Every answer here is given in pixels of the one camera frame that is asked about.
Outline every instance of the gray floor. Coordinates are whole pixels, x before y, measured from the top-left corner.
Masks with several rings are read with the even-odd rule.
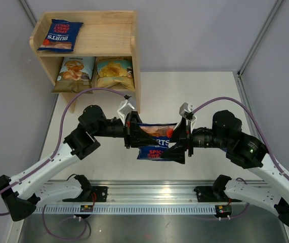
[[[234,214],[242,210],[235,206]],[[46,215],[49,228],[54,227],[66,215]],[[250,207],[239,219],[230,221],[206,221],[198,216],[140,215],[110,216],[93,215],[88,218],[91,235],[87,230],[78,242],[113,243],[284,243],[288,242],[283,225],[268,211]],[[62,237],[74,237],[83,229],[81,223],[68,220],[52,232]],[[25,220],[19,243],[62,242],[45,232],[41,215],[32,215]]]

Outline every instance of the perforated metal strip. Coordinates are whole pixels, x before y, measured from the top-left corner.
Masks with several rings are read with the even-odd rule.
[[[214,215],[214,205],[96,205],[94,211],[80,211],[83,204],[47,205],[45,214],[110,214],[110,215]],[[42,213],[43,208],[35,210]]]

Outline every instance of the brown chip bag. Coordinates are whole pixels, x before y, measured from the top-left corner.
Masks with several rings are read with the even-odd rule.
[[[97,87],[117,84],[135,91],[131,57],[97,57]]]
[[[52,93],[80,93],[91,88],[95,57],[65,57]]]

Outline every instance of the blue chip bag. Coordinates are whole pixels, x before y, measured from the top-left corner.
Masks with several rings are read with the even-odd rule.
[[[176,123],[174,124],[138,124],[139,127],[152,136],[159,145],[140,147],[137,159],[146,159],[154,161],[170,161],[160,158],[160,156],[168,149],[168,145],[173,134]]]
[[[52,24],[39,51],[72,52],[83,23],[52,19]]]

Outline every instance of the chip bag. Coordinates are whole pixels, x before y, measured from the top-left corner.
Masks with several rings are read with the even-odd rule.
[[[91,88],[95,57],[65,57],[52,93],[80,93]]]
[[[174,124],[138,124],[139,127],[154,138],[159,145],[143,146],[139,148],[137,159],[146,159],[154,161],[171,161],[160,158],[168,149],[168,145],[173,134],[176,123]]]
[[[131,57],[97,57],[97,87],[121,84],[135,91]]]
[[[72,52],[83,23],[52,19],[46,38],[38,51]]]

